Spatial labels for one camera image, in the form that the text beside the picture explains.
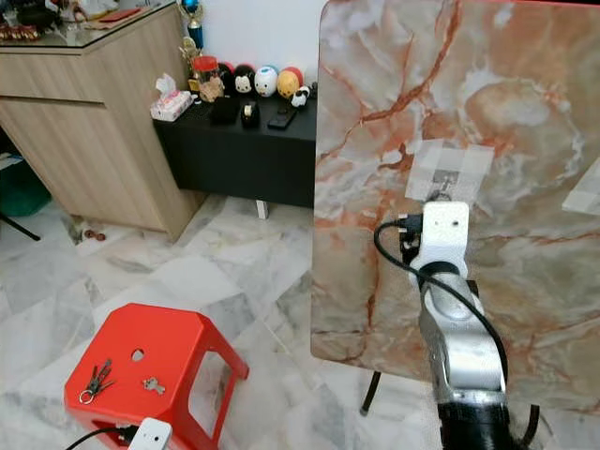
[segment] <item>panda figurine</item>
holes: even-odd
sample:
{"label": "panda figurine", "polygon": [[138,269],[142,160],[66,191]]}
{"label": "panda figurine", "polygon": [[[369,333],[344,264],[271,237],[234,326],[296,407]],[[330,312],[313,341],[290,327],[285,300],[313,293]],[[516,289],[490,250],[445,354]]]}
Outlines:
{"label": "panda figurine", "polygon": [[292,96],[292,106],[294,108],[300,108],[307,104],[307,100],[310,97],[310,89],[308,86],[302,86]]}
{"label": "panda figurine", "polygon": [[261,97],[271,97],[278,90],[278,71],[273,66],[262,66],[254,75],[254,89]]}
{"label": "panda figurine", "polygon": [[235,78],[235,90],[242,95],[252,92],[254,85],[254,67],[249,64],[240,64],[233,73]]}

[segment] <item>white tile floor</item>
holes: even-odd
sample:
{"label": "white tile floor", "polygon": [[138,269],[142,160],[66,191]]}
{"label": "white tile floor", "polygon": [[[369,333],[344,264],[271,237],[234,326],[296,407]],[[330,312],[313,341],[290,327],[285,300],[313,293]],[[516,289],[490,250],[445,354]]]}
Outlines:
{"label": "white tile floor", "polygon": [[[105,243],[75,247],[53,204],[20,222],[43,239],[0,224],[0,449],[63,449],[84,433],[64,411],[64,383],[108,313],[129,302],[201,311],[250,365],[223,450],[440,448],[427,384],[383,376],[365,418],[370,373],[310,355],[309,210],[271,205],[260,220],[253,201],[211,196],[174,245],[108,227]],[[208,359],[194,384],[190,409],[208,428],[223,373]],[[600,448],[598,418],[544,417],[546,449]]]}

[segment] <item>sticker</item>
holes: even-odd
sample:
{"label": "sticker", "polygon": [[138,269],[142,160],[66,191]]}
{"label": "sticker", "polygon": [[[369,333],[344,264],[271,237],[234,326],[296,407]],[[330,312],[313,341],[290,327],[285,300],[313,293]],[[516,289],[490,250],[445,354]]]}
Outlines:
{"label": "sticker", "polygon": [[443,139],[422,141],[415,148],[406,197],[472,204],[493,159],[493,147],[469,145],[464,150],[445,147]]}
{"label": "sticker", "polygon": [[600,216],[600,158],[562,202],[562,209]]}

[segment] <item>trophy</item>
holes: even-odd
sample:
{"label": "trophy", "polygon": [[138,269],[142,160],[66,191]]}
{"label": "trophy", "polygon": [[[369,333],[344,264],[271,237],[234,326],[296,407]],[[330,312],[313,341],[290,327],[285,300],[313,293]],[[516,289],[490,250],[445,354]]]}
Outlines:
{"label": "trophy", "polygon": [[191,37],[184,37],[183,47],[179,47],[179,52],[187,64],[187,71],[192,76],[194,73],[194,58],[201,55],[200,50],[196,48],[196,42]]}
{"label": "trophy", "polygon": [[187,16],[187,32],[201,51],[204,47],[202,19],[204,8],[200,0],[177,0],[181,14]]}

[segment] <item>tissue box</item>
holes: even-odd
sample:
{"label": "tissue box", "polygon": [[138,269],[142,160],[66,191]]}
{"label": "tissue box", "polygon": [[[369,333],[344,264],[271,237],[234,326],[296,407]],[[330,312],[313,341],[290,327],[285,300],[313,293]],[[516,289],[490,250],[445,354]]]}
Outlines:
{"label": "tissue box", "polygon": [[189,91],[174,91],[165,98],[155,101],[150,107],[153,119],[172,122],[193,102]]}

